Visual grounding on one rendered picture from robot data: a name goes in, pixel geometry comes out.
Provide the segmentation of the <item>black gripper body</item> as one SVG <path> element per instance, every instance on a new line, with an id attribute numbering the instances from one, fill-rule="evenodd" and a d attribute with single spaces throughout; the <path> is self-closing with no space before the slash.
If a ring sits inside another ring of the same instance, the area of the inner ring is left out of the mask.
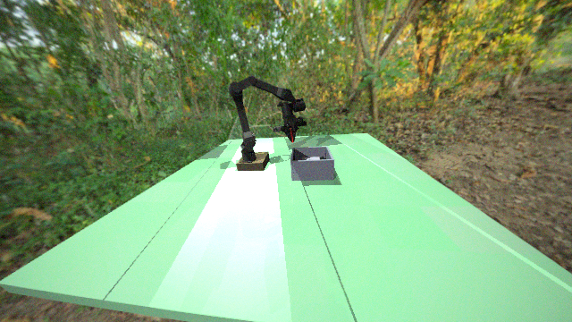
<path id="1" fill-rule="evenodd" d="M 283 117 L 282 117 L 282 118 L 283 118 L 283 121 L 284 121 L 284 126 L 281 125 L 281 126 L 273 127 L 273 132 L 288 131 L 289 128 L 291 128 L 291 129 L 296 129 L 296 128 L 298 128 L 298 127 L 292 128 L 291 126 L 287 126 L 287 118 L 288 118 L 288 116 L 289 116 L 290 118 L 292 118 L 293 115 L 294 115 L 293 113 L 283 114 Z M 307 125 L 306 121 L 303 121 L 303 123 L 300 124 L 300 126 L 306 126 L 306 125 Z"/>

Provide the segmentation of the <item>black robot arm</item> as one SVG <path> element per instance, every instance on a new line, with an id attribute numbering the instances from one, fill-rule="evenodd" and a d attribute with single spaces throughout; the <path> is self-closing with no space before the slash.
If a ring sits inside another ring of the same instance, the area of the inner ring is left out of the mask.
<path id="1" fill-rule="evenodd" d="M 228 89 L 231 93 L 231 97 L 237 108 L 242 128 L 243 142 L 241 143 L 240 147 L 242 149 L 241 155 L 243 160 L 241 162 L 247 162 L 247 163 L 252 163 L 257 158 L 253 149 L 253 147 L 256 145 L 255 133 L 250 131 L 248 126 L 248 119 L 243 105 L 243 93 L 242 93 L 243 89 L 251 85 L 274 94 L 280 100 L 291 102 L 291 103 L 282 101 L 279 102 L 278 106 L 282 107 L 282 114 L 293 113 L 292 110 L 294 112 L 299 112 L 299 111 L 304 111 L 306 109 L 306 104 L 304 99 L 294 98 L 292 96 L 290 89 L 276 87 L 268 82 L 265 82 L 263 80 L 254 77 L 253 75 L 249 75 L 246 79 L 241 80 L 239 82 L 237 81 L 231 82 Z M 293 115 L 292 118 L 290 118 L 289 116 L 287 118 L 287 126 L 291 126 L 292 128 L 299 127 L 301 123 L 303 123 L 302 116 L 296 118 L 296 116 Z"/>

